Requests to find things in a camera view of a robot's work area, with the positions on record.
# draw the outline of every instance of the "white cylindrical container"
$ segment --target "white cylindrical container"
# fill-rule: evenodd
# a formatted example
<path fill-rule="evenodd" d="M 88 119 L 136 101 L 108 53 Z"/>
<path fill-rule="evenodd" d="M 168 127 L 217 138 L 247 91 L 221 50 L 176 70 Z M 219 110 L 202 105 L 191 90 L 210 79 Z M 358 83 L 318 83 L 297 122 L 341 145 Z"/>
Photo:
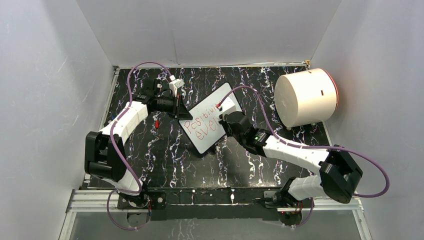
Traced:
<path fill-rule="evenodd" d="M 275 108 L 288 127 L 323 122 L 339 102 L 332 77 L 321 68 L 282 75 L 274 90 Z"/>

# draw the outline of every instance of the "cable connector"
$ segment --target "cable connector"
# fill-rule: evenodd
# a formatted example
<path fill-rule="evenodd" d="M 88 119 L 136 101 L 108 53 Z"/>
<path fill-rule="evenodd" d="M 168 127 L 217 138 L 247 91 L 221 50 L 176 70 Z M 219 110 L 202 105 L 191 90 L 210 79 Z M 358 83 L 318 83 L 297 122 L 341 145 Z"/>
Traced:
<path fill-rule="evenodd" d="M 176 97 L 178 89 L 184 86 L 184 80 L 181 78 L 175 79 L 174 75 L 172 77 L 174 80 L 169 83 L 169 89 L 171 89 L 172 95 Z"/>

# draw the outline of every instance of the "marble surface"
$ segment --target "marble surface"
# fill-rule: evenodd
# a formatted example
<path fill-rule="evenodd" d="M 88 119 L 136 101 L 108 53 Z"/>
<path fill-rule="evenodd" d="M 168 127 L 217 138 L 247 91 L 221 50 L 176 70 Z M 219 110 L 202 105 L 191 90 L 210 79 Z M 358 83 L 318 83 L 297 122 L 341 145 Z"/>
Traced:
<path fill-rule="evenodd" d="M 328 145 L 322 123 L 287 130 L 274 107 L 274 86 L 280 75 L 305 70 L 302 66 L 171 68 L 185 81 L 184 103 L 188 109 L 225 82 L 232 87 L 249 85 L 260 92 L 267 117 L 280 136 L 308 145 Z M 114 87 L 106 123 L 117 116 L 129 100 L 126 79 L 129 69 L 121 69 Z M 138 91 L 143 79 L 165 79 L 158 68 L 137 69 L 131 76 L 131 89 Z M 266 128 L 264 116 L 249 90 L 235 92 L 240 105 L 256 127 Z M 155 128 L 158 120 L 160 126 Z M 152 113 L 138 125 L 125 144 L 128 162 L 150 188 L 279 187 L 290 177 L 311 173 L 283 160 L 249 154 L 232 137 L 223 137 L 215 147 L 199 154 L 178 122 L 165 113 Z M 106 182 L 91 178 L 88 188 L 109 188 Z"/>

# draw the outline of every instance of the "white 3d printed part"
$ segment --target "white 3d printed part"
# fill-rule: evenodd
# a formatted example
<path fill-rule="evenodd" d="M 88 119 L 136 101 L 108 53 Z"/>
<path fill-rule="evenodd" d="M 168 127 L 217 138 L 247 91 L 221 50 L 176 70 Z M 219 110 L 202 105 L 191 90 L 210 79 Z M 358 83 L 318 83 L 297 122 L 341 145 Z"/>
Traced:
<path fill-rule="evenodd" d="M 321 68 L 282 75 L 274 90 L 275 107 L 288 127 L 323 122 L 339 102 L 332 77 Z"/>

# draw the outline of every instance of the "red handwriting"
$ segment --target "red handwriting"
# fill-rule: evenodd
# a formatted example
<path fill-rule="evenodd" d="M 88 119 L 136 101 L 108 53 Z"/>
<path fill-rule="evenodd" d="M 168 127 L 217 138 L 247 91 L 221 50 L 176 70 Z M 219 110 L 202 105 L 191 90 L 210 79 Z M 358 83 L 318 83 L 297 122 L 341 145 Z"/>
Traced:
<path fill-rule="evenodd" d="M 184 127 L 188 130 L 189 134 L 192 134 L 192 131 L 196 135 L 199 140 L 203 140 L 205 136 L 210 134 L 209 131 L 215 132 L 220 125 L 218 123 L 219 119 L 217 117 L 213 117 L 212 119 L 208 119 L 211 114 L 215 111 L 215 106 L 212 105 L 212 108 L 206 109 L 201 113 L 199 117 L 194 118 L 193 121 L 185 121 Z"/>

